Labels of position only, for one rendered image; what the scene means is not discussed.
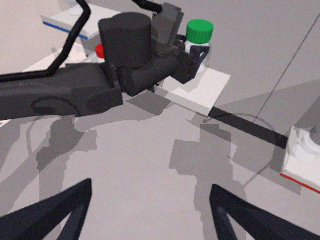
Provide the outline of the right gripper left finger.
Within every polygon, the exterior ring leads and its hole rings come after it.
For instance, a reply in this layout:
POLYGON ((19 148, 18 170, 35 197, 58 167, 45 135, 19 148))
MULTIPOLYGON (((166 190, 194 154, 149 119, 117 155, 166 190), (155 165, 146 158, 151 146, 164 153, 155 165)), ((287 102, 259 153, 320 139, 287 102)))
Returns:
POLYGON ((71 211, 57 240, 78 240, 92 197, 86 178, 47 199, 0 217, 0 240, 42 240, 71 211))

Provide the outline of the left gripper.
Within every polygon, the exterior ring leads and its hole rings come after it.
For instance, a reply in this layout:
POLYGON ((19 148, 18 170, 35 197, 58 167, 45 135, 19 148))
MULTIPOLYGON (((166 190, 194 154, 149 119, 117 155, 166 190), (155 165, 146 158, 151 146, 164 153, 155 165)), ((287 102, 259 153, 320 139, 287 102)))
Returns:
POLYGON ((175 22, 153 13, 150 62, 156 71, 156 83, 168 76, 182 84, 187 83, 195 78, 201 62, 209 53, 210 46, 199 45, 191 45, 190 54, 185 52, 184 43, 187 38, 184 35, 177 34, 174 44, 169 44, 175 25, 175 22), (200 56, 202 52, 204 53, 200 56))

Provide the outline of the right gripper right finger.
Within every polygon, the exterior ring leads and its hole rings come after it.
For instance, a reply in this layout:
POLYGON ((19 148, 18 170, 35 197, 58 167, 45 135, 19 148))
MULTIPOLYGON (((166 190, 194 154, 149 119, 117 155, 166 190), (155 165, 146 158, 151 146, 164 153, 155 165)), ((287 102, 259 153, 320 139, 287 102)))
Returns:
POLYGON ((217 184, 212 184, 209 202, 218 240, 238 240, 227 213, 255 240, 320 240, 319 235, 250 204, 217 184))

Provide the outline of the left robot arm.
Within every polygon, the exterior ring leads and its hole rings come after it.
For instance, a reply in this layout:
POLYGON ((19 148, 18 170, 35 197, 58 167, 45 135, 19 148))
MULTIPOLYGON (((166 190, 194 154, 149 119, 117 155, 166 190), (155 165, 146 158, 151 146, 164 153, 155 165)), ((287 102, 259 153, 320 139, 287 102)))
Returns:
POLYGON ((123 12, 98 21, 104 62, 65 63, 52 75, 0 78, 0 121, 100 114, 156 83, 151 18, 123 12), (120 87, 122 86, 122 87, 120 87))

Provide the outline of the white bottle with dark grey cap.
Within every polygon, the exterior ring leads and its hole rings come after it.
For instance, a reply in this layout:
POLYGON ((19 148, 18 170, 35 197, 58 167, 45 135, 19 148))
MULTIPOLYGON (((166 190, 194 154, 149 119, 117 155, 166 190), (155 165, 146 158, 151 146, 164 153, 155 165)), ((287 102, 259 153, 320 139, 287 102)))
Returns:
POLYGON ((320 122, 293 147, 293 155, 302 162, 312 162, 320 156, 320 122))

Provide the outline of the clear bottle with green cap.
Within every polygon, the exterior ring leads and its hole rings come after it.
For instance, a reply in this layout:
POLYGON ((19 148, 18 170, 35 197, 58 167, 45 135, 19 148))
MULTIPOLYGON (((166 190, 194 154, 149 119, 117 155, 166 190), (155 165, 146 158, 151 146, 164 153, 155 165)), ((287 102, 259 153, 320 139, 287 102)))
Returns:
MULTIPOLYGON (((187 23, 186 28, 186 38, 185 41, 185 51, 189 53, 191 45, 205 45, 209 46, 208 42, 211 39, 212 31, 213 31, 213 24, 209 21, 202 20, 202 19, 194 19, 190 20, 187 23)), ((206 63, 207 55, 200 64, 200 67, 196 74, 202 72, 204 70, 204 66, 206 63)))

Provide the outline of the clear bottle with red cap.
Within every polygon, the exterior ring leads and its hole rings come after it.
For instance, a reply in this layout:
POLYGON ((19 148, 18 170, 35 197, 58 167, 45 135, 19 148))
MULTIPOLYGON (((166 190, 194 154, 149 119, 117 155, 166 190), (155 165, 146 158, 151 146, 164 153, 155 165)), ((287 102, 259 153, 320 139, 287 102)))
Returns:
POLYGON ((102 44, 98 44, 96 47, 95 47, 95 51, 96 51, 96 54, 98 56, 98 62, 101 63, 101 62, 104 62, 104 56, 103 56, 103 52, 102 52, 102 44))

